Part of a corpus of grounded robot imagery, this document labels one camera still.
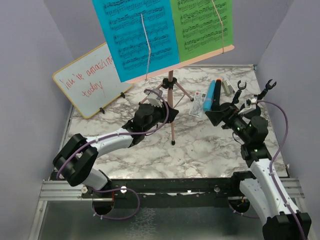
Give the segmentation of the yellow framed whiteboard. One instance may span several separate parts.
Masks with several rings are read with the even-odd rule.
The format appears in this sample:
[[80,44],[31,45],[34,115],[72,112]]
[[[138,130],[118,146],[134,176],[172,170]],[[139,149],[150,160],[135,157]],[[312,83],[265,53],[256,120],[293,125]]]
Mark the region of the yellow framed whiteboard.
[[133,86],[120,81],[106,43],[56,71],[52,79],[84,119],[125,96]]

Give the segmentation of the grey eraser block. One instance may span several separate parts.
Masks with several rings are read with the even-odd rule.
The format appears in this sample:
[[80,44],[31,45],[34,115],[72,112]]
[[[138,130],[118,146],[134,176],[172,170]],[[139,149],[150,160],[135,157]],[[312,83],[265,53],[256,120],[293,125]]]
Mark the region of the grey eraser block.
[[230,96],[235,93],[233,86],[228,80],[223,80],[221,85],[226,96]]

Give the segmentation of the green sheet music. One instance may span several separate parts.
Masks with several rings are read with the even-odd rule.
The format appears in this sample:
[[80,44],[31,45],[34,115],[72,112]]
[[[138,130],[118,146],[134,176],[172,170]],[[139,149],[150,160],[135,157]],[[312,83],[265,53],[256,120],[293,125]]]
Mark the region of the green sheet music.
[[181,62],[234,43],[231,0],[172,0],[170,4]]

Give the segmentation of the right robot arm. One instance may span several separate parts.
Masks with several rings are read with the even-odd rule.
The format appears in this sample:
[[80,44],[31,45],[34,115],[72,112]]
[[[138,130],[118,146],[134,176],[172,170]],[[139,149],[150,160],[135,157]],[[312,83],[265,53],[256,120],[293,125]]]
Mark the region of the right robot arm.
[[224,123],[223,129],[231,129],[243,141],[241,157],[249,171],[235,172],[229,189],[236,195],[244,195],[254,208],[266,240],[306,240],[311,227],[308,213],[301,212],[281,182],[265,144],[268,121],[254,116],[245,122],[237,107],[229,105],[224,110],[206,111],[213,126]]

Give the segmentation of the pink music stand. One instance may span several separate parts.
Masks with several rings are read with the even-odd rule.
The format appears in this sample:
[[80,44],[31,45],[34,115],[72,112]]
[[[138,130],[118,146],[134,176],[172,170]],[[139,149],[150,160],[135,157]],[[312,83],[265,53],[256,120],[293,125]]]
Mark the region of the pink music stand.
[[[221,47],[217,50],[211,51],[209,53],[202,54],[197,57],[193,57],[186,61],[183,61],[179,64],[175,64],[173,66],[167,67],[164,70],[156,71],[157,74],[168,72],[168,77],[164,78],[162,83],[158,85],[155,89],[162,90],[161,103],[162,105],[168,104],[173,108],[174,96],[173,89],[174,86],[177,86],[182,92],[184,96],[187,96],[191,101],[194,99],[186,92],[186,90],[177,82],[177,79],[174,77],[174,70],[178,68],[185,67],[187,65],[194,64],[199,61],[203,61],[208,58],[215,57],[217,55],[223,54],[225,52],[229,52],[235,48],[234,45],[228,45],[226,47]],[[149,136],[155,133],[157,130],[162,128],[166,123],[152,123],[152,105],[149,104],[147,100],[147,95],[144,99],[142,99],[138,103],[139,107],[137,112],[134,114],[133,119],[129,120],[124,128],[130,132],[132,136],[131,146],[135,146],[140,143],[146,136]],[[175,145],[175,125],[174,122],[169,123],[171,125],[171,144]]]

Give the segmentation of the black mic stand front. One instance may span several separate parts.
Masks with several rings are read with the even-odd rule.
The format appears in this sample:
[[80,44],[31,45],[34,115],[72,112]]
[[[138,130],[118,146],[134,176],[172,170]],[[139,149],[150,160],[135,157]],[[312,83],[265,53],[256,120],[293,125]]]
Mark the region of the black mic stand front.
[[[273,79],[270,79],[265,84],[265,88],[262,90],[262,92],[260,94],[258,94],[258,95],[255,95],[257,100],[262,100],[266,96],[268,91],[271,90],[272,88],[274,88],[277,85],[276,81],[273,84],[271,84],[272,81],[273,81]],[[250,117],[249,117],[250,120],[255,116],[260,116],[261,115],[261,108],[257,105],[256,109],[253,110],[249,115],[250,115]]]

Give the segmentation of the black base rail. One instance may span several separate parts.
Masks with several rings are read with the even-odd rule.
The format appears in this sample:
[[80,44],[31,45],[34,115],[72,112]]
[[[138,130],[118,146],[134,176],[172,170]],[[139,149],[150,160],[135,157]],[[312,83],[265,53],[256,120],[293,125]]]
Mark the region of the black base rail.
[[113,203],[117,208],[135,208],[138,200],[131,191],[122,193],[121,187],[137,193],[142,208],[228,207],[229,201],[241,201],[240,179],[222,178],[143,178],[113,179],[107,187],[113,193],[98,193],[88,187],[81,197],[95,202]]

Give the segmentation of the blue sheet music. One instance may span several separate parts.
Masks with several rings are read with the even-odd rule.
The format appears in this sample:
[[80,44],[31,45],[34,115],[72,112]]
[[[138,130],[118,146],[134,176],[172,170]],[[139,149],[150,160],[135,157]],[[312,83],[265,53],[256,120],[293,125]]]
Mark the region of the blue sheet music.
[[121,82],[180,62],[168,0],[92,2]]

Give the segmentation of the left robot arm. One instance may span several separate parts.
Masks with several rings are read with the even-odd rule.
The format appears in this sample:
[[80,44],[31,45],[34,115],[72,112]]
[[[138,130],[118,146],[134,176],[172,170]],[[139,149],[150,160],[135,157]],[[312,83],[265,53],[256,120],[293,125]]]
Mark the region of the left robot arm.
[[178,113],[167,102],[161,107],[143,103],[134,117],[117,131],[94,137],[73,135],[53,159],[53,166],[58,170],[56,177],[63,177],[72,187],[83,184],[92,188],[97,196],[106,197],[111,190],[111,180],[101,170],[93,168],[96,159],[137,145],[153,132],[151,128],[160,129],[172,123]]

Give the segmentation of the black microphone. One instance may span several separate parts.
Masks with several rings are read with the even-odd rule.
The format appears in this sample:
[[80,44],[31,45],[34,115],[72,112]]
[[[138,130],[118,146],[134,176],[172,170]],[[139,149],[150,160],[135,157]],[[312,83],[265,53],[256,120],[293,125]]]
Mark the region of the black microphone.
[[210,108],[212,111],[217,111],[220,108],[221,85],[222,85],[221,79],[217,79],[215,81],[212,105]]

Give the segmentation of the white remote packet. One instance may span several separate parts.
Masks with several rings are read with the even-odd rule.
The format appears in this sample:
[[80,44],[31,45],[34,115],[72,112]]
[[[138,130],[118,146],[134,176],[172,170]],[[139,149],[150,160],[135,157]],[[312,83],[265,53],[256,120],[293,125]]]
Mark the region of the white remote packet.
[[206,100],[206,93],[196,91],[188,114],[192,117],[201,119],[204,115],[205,100]]

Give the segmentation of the blue toy microphone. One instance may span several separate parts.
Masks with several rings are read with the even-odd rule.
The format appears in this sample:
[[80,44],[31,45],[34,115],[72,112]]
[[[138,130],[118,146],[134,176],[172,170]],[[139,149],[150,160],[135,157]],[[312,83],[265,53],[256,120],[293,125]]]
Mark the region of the blue toy microphone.
[[204,112],[211,110],[211,106],[213,103],[213,97],[214,97],[215,85],[216,85],[216,81],[213,80],[207,89],[206,98],[203,103],[203,111]]

